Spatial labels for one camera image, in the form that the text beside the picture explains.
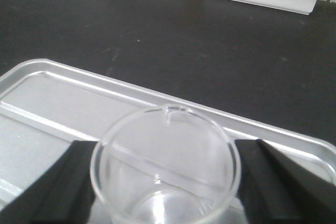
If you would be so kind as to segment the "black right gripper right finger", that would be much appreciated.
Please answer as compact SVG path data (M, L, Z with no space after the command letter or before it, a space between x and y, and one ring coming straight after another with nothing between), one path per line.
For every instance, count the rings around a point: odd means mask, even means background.
M261 139L235 140L249 223L335 223L335 185Z

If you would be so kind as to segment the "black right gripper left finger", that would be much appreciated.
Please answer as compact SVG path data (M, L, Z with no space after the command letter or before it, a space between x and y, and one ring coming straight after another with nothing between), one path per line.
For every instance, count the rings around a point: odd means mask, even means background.
M1 223L87 223L95 194L90 160L96 143L74 141L21 195L1 210Z

